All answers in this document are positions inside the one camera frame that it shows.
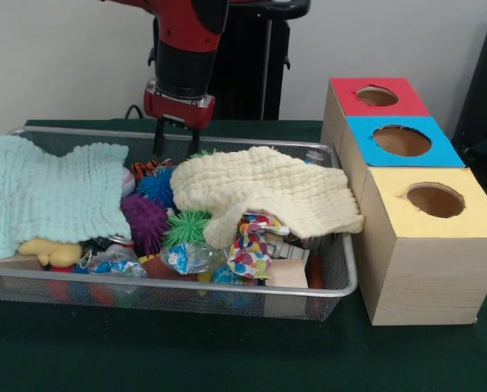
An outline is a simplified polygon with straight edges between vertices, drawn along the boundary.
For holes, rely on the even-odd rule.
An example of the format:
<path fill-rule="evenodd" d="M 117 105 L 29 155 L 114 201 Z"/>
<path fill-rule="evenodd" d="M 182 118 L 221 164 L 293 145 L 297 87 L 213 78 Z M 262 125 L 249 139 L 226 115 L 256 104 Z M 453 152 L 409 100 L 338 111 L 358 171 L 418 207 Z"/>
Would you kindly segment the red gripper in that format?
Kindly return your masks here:
<path fill-rule="evenodd" d="M 199 151 L 200 130 L 210 123 L 214 109 L 214 96 L 185 100 L 171 97 L 157 88 L 156 79 L 150 79 L 145 87 L 144 110 L 150 117 L 158 119 L 154 133 L 154 154 L 163 154 L 165 120 L 169 120 L 192 129 L 188 155 L 193 157 Z"/>

